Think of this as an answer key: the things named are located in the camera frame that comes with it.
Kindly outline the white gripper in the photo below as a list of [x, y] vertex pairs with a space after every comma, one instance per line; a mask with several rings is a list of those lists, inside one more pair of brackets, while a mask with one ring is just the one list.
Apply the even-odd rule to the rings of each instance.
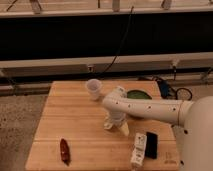
[[[125, 120], [126, 114], [123, 112], [118, 112], [118, 111], [110, 111], [109, 112], [109, 120], [113, 124], [120, 124]], [[119, 130], [125, 135], [129, 135], [129, 127], [127, 122], [123, 122], [119, 126]]]

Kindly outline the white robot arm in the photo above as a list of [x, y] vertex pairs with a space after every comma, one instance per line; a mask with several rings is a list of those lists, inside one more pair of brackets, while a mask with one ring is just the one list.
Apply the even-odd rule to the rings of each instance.
[[123, 87], [116, 87], [102, 104], [114, 124], [129, 114], [182, 127], [179, 171], [213, 171], [213, 96], [197, 101], [130, 99]]

